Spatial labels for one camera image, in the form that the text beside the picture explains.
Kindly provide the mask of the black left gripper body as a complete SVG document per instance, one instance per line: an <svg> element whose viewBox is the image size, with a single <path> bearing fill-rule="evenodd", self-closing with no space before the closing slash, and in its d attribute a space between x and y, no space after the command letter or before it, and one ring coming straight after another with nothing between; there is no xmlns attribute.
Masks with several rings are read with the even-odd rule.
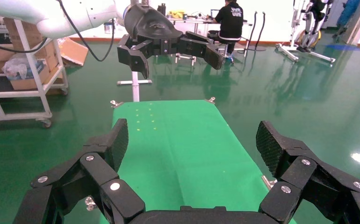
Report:
<svg viewBox="0 0 360 224"><path fill-rule="evenodd" d="M146 47L147 56L179 52L183 32L175 29L171 21L148 5L132 5L125 13L124 25L132 40Z"/></svg>

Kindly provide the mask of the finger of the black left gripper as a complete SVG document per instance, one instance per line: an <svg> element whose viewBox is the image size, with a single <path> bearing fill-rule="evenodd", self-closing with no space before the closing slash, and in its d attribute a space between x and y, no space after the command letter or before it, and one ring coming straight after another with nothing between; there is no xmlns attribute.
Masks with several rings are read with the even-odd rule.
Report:
<svg viewBox="0 0 360 224"><path fill-rule="evenodd" d="M152 40L142 42L124 35L118 43L118 60L128 65L133 72L139 72L144 79L149 78L147 59L152 56Z"/></svg>
<svg viewBox="0 0 360 224"><path fill-rule="evenodd" d="M223 64L223 55L219 53L213 40L190 31L180 37L179 53L203 58L216 70L221 69Z"/></svg>

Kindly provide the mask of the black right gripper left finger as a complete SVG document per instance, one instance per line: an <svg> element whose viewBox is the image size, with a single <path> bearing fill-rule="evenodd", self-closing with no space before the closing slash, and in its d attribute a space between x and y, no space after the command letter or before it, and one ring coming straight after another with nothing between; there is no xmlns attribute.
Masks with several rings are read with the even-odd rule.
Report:
<svg viewBox="0 0 360 224"><path fill-rule="evenodd" d="M16 224L62 224L79 201L91 197L111 224L128 224L144 201L119 176L128 147L126 119L108 134L91 137L73 158L38 175L14 218Z"/></svg>

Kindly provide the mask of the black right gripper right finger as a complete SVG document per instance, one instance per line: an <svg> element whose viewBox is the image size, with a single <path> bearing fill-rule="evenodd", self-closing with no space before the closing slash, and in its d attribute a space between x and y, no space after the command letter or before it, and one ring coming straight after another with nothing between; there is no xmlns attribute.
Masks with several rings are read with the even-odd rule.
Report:
<svg viewBox="0 0 360 224"><path fill-rule="evenodd" d="M256 147L276 182L259 212L287 224L302 201L334 224L360 224L360 179L320 160L303 141L285 137L261 121Z"/></svg>

